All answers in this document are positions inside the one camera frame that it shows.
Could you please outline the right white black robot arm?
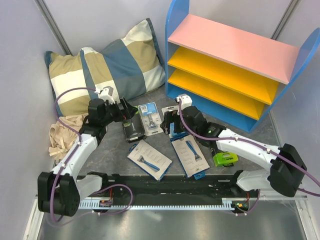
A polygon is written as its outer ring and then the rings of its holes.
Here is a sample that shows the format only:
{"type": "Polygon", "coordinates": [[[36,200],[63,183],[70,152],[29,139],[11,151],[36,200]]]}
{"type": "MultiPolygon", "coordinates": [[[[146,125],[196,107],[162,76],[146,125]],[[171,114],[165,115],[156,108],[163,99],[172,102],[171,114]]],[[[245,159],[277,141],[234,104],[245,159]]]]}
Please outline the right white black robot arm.
{"type": "Polygon", "coordinates": [[[290,144],[282,147],[263,144],[243,137],[223,125],[207,121],[195,107],[189,106],[179,116],[179,107],[162,110],[160,127],[166,135],[178,139],[182,134],[194,132],[192,139],[209,148],[212,156],[232,153],[261,167],[260,170],[238,170],[229,191],[235,197],[255,189],[273,189],[286,197],[294,197],[302,183],[307,167],[296,148],[290,144]]]}

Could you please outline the blue Gillette razor blister pack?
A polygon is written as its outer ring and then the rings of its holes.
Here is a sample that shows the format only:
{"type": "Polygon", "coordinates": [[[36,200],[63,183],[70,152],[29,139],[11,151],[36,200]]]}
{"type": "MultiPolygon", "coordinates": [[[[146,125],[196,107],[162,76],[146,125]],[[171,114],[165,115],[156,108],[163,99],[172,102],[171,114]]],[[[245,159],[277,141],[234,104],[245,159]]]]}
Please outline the blue Gillette razor blister pack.
{"type": "MultiPolygon", "coordinates": [[[[163,116],[164,116],[165,112],[173,111],[173,110],[179,110],[179,106],[178,105],[173,105],[173,106],[167,106],[167,107],[164,107],[164,108],[161,109],[163,116]]],[[[173,129],[174,129],[174,124],[171,123],[170,124],[170,130],[173,130],[173,129]]],[[[186,136],[187,133],[183,132],[183,133],[180,133],[180,134],[174,134],[173,132],[167,132],[166,135],[169,135],[170,140],[173,141],[175,139],[182,138],[183,136],[186,136]]]]}

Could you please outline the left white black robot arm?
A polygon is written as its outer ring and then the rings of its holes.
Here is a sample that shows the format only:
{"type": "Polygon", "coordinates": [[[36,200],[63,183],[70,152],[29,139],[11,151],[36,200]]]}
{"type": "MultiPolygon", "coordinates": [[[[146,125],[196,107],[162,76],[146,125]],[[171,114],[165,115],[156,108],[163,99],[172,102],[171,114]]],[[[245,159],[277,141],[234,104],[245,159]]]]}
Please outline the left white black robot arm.
{"type": "Polygon", "coordinates": [[[130,120],[137,112],[138,108],[124,98],[120,99],[120,104],[100,98],[89,101],[88,115],[67,155],[50,172],[38,176],[38,209],[41,212],[72,217],[86,197],[92,194],[104,197],[109,193],[107,174],[90,172],[79,179],[79,172],[101,143],[107,126],[112,122],[130,120]]]}

